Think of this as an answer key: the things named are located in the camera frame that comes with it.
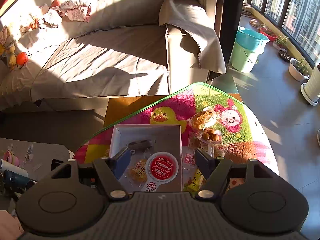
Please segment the yellow corn snack stick packet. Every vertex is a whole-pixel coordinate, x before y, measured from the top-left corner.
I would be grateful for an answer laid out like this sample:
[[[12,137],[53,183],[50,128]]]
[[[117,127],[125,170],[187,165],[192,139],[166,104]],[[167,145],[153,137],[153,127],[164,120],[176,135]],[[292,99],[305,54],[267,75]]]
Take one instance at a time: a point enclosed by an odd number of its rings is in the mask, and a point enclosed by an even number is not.
[[[206,179],[201,171],[197,168],[193,177],[189,178],[187,183],[184,185],[183,191],[189,192],[194,197],[205,182]]]

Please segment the small bread yellow label packet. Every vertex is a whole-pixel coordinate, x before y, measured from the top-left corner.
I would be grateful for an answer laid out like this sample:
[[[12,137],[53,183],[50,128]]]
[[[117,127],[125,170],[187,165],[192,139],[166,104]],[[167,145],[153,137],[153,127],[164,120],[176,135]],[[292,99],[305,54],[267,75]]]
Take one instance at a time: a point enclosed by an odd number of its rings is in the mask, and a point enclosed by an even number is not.
[[[146,161],[147,159],[139,159],[133,167],[126,169],[125,178],[132,186],[142,187],[147,182]]]

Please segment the brown balls snack packet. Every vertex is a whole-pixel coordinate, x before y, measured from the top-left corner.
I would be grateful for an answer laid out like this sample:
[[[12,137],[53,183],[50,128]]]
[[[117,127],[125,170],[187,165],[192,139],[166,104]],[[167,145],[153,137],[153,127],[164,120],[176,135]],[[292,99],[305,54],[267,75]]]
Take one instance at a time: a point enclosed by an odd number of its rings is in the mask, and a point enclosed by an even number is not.
[[[205,128],[199,136],[199,139],[207,144],[221,144],[222,134],[217,129]]]

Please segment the dark snack bar clear packet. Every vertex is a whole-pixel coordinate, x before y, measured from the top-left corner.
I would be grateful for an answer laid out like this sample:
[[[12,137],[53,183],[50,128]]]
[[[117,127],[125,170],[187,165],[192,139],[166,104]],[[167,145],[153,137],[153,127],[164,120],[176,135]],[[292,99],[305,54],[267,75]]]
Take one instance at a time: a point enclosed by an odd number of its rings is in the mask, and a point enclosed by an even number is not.
[[[151,140],[133,141],[127,146],[131,150],[132,154],[140,152],[144,153],[146,150],[150,150],[153,147]]]

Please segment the pink cardboard gift box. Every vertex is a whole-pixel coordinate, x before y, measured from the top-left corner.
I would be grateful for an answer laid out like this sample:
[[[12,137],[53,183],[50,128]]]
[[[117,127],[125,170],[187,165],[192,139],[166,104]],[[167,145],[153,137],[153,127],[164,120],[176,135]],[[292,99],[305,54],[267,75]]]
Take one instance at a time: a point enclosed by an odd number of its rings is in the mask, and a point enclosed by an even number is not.
[[[179,125],[116,125],[109,157],[114,175],[128,193],[182,191]]]

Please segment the bread packet green label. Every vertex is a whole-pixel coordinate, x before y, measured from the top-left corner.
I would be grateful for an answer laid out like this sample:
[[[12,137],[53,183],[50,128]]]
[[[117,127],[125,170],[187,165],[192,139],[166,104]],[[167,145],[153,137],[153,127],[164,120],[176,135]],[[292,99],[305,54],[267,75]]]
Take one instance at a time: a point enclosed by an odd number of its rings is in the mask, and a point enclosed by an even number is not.
[[[188,125],[195,131],[203,131],[205,128],[214,126],[221,116],[214,111],[212,106],[207,106],[188,120]]]

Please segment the red spoon-shaped jelly cup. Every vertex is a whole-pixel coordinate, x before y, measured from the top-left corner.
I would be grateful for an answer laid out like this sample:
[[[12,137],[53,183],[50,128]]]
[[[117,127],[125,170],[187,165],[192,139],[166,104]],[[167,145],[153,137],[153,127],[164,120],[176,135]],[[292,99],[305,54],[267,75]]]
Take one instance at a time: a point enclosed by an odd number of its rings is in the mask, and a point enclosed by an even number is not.
[[[170,183],[178,174],[178,161],[168,152],[154,153],[147,159],[145,165],[147,182],[143,192],[155,192],[159,186]]]

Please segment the hawthorn lollipop red packet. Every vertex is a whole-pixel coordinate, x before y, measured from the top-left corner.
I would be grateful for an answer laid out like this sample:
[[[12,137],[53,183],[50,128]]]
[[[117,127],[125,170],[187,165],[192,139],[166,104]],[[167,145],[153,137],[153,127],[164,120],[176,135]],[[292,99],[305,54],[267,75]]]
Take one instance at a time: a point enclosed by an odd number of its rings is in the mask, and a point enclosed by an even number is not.
[[[197,148],[201,148],[210,156],[213,156],[213,146],[201,141],[195,133],[189,132],[187,145],[182,147],[182,166],[185,171],[195,169],[195,150]]]

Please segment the colourful cartoon play mat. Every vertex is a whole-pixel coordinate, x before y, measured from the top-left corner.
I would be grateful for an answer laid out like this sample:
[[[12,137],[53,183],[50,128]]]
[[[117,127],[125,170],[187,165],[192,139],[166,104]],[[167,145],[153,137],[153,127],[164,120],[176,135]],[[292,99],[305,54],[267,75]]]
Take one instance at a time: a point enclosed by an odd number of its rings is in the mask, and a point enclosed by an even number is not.
[[[108,111],[104,129],[75,152],[83,164],[111,152],[115,125],[178,125],[181,128],[184,191],[196,192],[206,181],[195,165],[194,151],[200,147],[240,164],[258,159],[273,172],[278,165],[270,142],[256,116],[237,98],[202,82],[185,87],[146,106]]]

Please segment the white side table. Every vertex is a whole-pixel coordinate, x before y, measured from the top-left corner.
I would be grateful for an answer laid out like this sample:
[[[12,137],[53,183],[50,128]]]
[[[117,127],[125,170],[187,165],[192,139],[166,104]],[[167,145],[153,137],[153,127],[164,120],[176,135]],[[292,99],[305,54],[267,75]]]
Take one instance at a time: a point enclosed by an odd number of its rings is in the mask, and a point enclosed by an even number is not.
[[[28,172],[29,178],[41,180],[51,171],[52,160],[67,161],[74,153],[66,146],[1,138],[1,158]]]

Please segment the light green plastic bucket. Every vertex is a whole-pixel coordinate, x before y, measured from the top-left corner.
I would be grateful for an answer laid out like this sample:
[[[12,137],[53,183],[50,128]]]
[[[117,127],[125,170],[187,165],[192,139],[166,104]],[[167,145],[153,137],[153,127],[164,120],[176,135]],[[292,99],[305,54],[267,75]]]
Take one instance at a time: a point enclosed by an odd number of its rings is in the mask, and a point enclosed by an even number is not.
[[[231,54],[231,65],[242,73],[250,73],[254,65],[258,62],[258,56],[258,53],[247,50],[238,44],[238,42],[234,42]]]

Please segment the beige sofa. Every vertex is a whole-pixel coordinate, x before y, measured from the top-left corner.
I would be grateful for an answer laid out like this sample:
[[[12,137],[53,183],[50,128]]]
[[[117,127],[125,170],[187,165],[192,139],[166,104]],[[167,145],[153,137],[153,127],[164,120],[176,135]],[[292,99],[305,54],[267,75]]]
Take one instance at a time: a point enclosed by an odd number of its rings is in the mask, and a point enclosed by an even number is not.
[[[190,35],[159,25],[164,0],[96,0],[89,22],[50,9],[39,28],[27,17],[6,27],[6,43],[29,60],[1,69],[1,109],[25,102],[122,95],[167,95],[206,79]]]

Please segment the tall white ribbed planter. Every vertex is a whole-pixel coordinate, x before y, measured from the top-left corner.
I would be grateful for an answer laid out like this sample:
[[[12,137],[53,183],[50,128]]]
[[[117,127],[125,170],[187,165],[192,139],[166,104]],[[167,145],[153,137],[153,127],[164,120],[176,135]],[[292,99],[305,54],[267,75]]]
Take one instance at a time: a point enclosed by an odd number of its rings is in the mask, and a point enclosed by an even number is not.
[[[312,106],[316,106],[319,103],[320,94],[320,71],[319,64],[313,69],[310,79],[307,83],[302,83],[300,91],[305,100]]]

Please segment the white round plant pot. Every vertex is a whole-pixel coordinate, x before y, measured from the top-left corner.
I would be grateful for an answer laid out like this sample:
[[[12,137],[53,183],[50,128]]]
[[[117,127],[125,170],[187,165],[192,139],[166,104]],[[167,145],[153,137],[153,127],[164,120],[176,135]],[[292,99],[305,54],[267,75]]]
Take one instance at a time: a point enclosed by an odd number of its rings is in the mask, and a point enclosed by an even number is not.
[[[307,71],[306,64],[302,60],[292,58],[289,64],[290,75],[298,82],[303,82],[309,79],[309,73]]]

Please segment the teal plastic bucket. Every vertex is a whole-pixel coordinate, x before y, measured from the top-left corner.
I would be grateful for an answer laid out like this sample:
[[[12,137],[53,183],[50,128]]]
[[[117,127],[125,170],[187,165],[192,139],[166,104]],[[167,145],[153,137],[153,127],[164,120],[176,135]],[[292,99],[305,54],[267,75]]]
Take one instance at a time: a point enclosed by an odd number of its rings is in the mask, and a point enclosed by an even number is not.
[[[270,40],[264,34],[239,26],[235,41],[244,49],[257,53],[263,52]]]

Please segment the orange ball toy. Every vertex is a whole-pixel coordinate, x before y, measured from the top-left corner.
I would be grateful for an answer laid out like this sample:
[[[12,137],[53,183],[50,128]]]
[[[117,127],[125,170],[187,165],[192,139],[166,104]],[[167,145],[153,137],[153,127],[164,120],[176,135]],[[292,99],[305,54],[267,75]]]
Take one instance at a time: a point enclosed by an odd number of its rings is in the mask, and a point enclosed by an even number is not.
[[[25,66],[28,62],[28,55],[25,52],[21,52],[16,56],[16,63],[19,69]]]

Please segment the red plastic basin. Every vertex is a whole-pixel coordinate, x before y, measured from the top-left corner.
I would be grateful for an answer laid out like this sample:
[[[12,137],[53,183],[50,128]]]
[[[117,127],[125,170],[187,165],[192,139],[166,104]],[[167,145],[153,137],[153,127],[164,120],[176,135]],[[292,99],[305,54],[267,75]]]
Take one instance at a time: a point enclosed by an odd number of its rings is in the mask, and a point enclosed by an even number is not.
[[[278,38],[278,36],[268,27],[260,27],[259,33],[265,35],[270,42],[274,42]]]

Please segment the beige throw cloth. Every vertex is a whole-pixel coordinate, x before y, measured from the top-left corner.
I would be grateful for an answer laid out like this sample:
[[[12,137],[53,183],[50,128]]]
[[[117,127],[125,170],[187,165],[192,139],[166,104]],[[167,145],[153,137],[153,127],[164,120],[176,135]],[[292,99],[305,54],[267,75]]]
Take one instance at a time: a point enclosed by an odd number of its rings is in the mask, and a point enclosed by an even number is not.
[[[206,11],[196,0],[164,0],[159,12],[159,25],[175,26],[195,41],[201,68],[225,74],[226,65],[217,34]]]

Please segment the pink crumpled cloth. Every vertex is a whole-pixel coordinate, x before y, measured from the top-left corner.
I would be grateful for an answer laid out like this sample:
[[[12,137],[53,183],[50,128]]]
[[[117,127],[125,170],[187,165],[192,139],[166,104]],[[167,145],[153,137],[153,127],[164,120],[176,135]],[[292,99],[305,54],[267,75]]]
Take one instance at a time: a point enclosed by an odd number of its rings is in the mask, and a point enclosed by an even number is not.
[[[89,22],[91,19],[92,5],[82,0],[68,0],[52,7],[61,17],[70,21]]]

